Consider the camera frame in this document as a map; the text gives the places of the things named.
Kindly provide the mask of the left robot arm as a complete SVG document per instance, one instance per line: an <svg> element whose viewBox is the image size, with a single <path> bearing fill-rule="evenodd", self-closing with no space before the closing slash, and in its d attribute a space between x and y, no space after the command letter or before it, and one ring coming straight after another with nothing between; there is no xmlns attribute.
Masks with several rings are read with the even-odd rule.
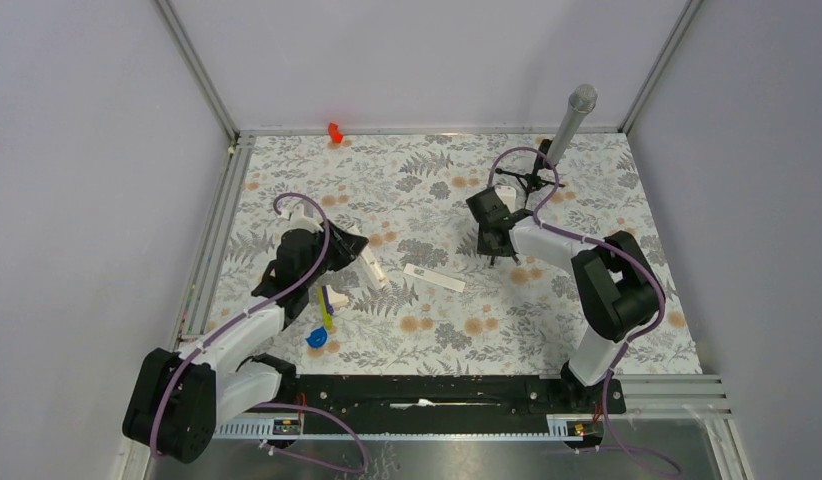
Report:
<svg viewBox="0 0 822 480"><path fill-rule="evenodd" d="M321 275L349 266L368 243L335 224L287 230L252 292L257 305L177 351L157 348L146 355L122 421L123 436L190 463L219 425L259 404L283 411L299 402L295 366L252 351L303 312Z"/></svg>

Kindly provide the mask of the white remote control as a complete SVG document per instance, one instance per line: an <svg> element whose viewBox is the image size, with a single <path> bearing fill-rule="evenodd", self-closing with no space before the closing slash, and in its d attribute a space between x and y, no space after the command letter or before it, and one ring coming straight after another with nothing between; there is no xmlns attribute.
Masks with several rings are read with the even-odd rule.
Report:
<svg viewBox="0 0 822 480"><path fill-rule="evenodd" d="M369 245L363 248L358 260L375 290L382 290L389 284L381 263Z"/></svg>

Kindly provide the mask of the white remote battery cover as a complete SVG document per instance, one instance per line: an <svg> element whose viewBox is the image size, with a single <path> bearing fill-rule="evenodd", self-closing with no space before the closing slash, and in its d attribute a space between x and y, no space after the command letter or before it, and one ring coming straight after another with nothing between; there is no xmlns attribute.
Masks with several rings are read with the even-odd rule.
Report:
<svg viewBox="0 0 822 480"><path fill-rule="evenodd" d="M406 264L403 269L403 273L415 279L423 280L432 285L436 285L457 293L462 293L466 286L464 281L414 264Z"/></svg>

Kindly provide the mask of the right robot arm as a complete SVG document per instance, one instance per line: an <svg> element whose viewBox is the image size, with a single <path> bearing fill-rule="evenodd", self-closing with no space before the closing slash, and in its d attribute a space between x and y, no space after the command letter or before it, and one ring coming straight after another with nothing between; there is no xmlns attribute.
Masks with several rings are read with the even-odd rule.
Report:
<svg viewBox="0 0 822 480"><path fill-rule="evenodd" d="M466 200L478 224L477 252L493 258L535 257L571 275L588 329L565 363L562 402L584 412L600 398L599 383L624 345L663 314L665 298L635 238L624 231L602 240L511 210L494 187Z"/></svg>

